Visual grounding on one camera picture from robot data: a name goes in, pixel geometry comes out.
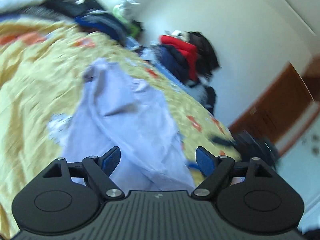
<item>mattress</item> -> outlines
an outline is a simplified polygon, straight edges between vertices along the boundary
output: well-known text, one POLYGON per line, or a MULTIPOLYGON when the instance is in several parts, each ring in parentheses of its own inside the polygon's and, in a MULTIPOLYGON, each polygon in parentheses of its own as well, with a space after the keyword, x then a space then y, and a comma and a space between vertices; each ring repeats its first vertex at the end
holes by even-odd
POLYGON ((48 122, 52 116, 72 116, 81 98, 82 73, 98 57, 118 62, 130 76, 145 79, 164 93, 188 160, 195 161, 198 146, 215 156, 240 159, 235 150, 208 140, 212 135, 232 138, 222 123, 157 68, 107 35, 83 33, 76 24, 19 19, 0 23, 0 37, 6 36, 17 38, 0 45, 0 234, 3 237, 11 238, 19 230, 11 213, 15 195, 61 153, 59 143, 49 134, 48 122), (33 42, 30 33, 43 38, 33 42))

